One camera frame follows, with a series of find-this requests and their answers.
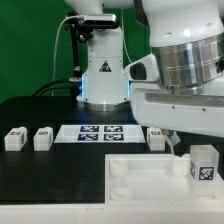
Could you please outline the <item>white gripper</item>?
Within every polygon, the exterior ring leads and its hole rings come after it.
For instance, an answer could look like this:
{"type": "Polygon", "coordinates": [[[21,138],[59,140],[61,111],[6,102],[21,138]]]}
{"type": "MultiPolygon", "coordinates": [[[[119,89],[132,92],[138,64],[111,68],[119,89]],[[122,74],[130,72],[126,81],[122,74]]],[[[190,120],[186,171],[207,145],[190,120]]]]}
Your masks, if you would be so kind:
{"type": "Polygon", "coordinates": [[[133,82],[130,96],[134,119],[142,126],[166,129],[163,136],[171,153],[180,142],[175,131],[224,137],[224,96],[174,96],[144,82],[133,82]]]}

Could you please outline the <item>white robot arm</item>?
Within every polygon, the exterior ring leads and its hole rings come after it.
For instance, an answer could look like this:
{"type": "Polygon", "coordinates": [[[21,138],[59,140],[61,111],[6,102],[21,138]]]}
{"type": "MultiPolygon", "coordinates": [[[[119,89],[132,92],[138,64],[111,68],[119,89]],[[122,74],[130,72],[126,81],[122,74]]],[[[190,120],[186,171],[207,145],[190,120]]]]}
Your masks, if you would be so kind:
{"type": "Polygon", "coordinates": [[[142,126],[224,137],[224,0],[65,2],[88,44],[79,105],[109,110],[129,99],[142,126]],[[124,67],[122,30],[104,11],[130,7],[150,30],[150,53],[124,67]]]}

